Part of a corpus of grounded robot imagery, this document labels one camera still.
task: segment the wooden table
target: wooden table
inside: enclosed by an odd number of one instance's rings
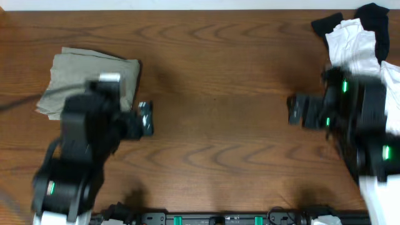
[[[0,103],[43,92],[63,46],[140,59],[137,100],[154,101],[156,132],[108,160],[95,211],[118,201],[171,212],[365,209],[324,132],[288,125],[290,94],[323,92],[328,54],[310,22],[332,13],[7,12]],[[400,65],[400,12],[389,18],[388,61]],[[10,224],[29,220],[33,175],[59,134],[35,103],[0,113],[0,218]]]

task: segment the white cloth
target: white cloth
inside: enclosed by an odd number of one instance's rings
[[[386,84],[386,132],[400,135],[400,67],[381,63],[381,77]]]
[[[326,40],[333,66],[347,66],[354,74],[379,76],[375,33],[365,31],[360,19],[341,21],[332,33],[326,34]]]
[[[47,91],[83,84],[88,79],[97,80],[102,73],[119,73],[126,88],[121,97],[121,110],[128,111],[132,107],[139,70],[138,60],[122,60],[92,50],[63,47],[62,53],[54,57]],[[60,119],[65,99],[83,92],[84,88],[80,88],[43,96],[37,103],[37,111],[48,115],[51,120]]]
[[[341,21],[326,34],[333,66],[346,66],[353,74],[376,76],[386,84],[386,132],[400,135],[400,67],[375,56],[375,33],[365,31],[359,19]]]
[[[342,225],[342,222],[337,216],[327,215],[313,219],[311,225]]]
[[[399,224],[400,175],[388,176],[387,182],[378,182],[376,177],[360,176],[359,187],[372,225]]]
[[[67,222],[67,215],[55,212],[44,211],[41,217],[33,217],[33,225],[88,225],[92,211],[82,213],[75,222]]]

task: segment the khaki towel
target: khaki towel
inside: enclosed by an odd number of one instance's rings
[[[54,57],[47,91],[84,84],[88,79],[97,80],[101,73],[119,73],[126,85],[125,96],[121,98],[121,110],[129,111],[133,103],[139,70],[138,60],[123,60],[92,50],[63,47],[62,53]],[[48,115],[50,120],[60,120],[65,99],[83,92],[84,88],[81,88],[43,96],[36,105],[37,111]]]

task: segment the black sock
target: black sock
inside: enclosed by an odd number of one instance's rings
[[[340,22],[343,20],[343,15],[341,12],[333,14],[332,16],[328,16],[323,19],[318,19],[316,21],[311,22],[311,26],[314,29],[314,32],[320,36],[324,40],[324,44],[326,48],[329,50],[328,42],[326,41],[325,34],[329,34],[333,32],[333,28],[335,28]]]
[[[385,7],[371,3],[357,9],[354,15],[354,18],[360,18],[364,30],[375,32],[375,56],[379,64],[382,60],[385,60],[389,54],[389,18],[386,15],[388,12],[389,10]]]

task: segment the black cable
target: black cable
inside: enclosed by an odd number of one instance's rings
[[[4,112],[4,111],[8,111],[10,109],[13,109],[15,107],[18,107],[18,106],[20,106],[22,104],[26,104],[26,103],[28,103],[30,101],[35,100],[35,99],[40,99],[41,97],[46,97],[46,96],[57,94],[57,93],[60,93],[60,92],[63,92],[63,91],[68,91],[68,90],[72,90],[72,89],[79,89],[79,88],[84,88],[84,84],[74,84],[74,85],[60,87],[60,88],[53,89],[53,90],[47,90],[43,94],[34,94],[32,96],[28,96],[28,97],[25,97],[23,99],[20,99],[20,100],[17,100],[17,101],[14,101],[14,102],[11,102],[11,103],[8,103],[8,104],[0,106],[0,113]]]
[[[5,204],[5,206],[14,212],[19,219],[23,220],[26,225],[32,224],[32,219],[29,215],[25,214],[16,200],[14,200],[10,195],[4,190],[0,189],[0,204]]]
[[[52,141],[49,144],[49,147],[47,148],[46,155],[43,160],[43,165],[47,165],[48,163],[50,163],[50,160],[53,157],[53,154],[54,154],[57,146],[59,145],[60,141],[61,141],[61,138],[57,137],[54,141]]]
[[[270,214],[274,209],[283,209],[283,210],[284,210],[284,208],[281,207],[281,206],[274,206],[274,207],[272,207],[272,208],[268,211],[268,213],[267,213],[267,219],[268,219],[268,221],[269,221],[272,225],[277,225],[275,222],[272,222],[272,221],[271,221],[271,218],[269,217],[269,214]],[[288,216],[289,219],[291,219],[294,223],[296,223],[296,221],[290,216],[289,212],[286,211],[286,215]]]

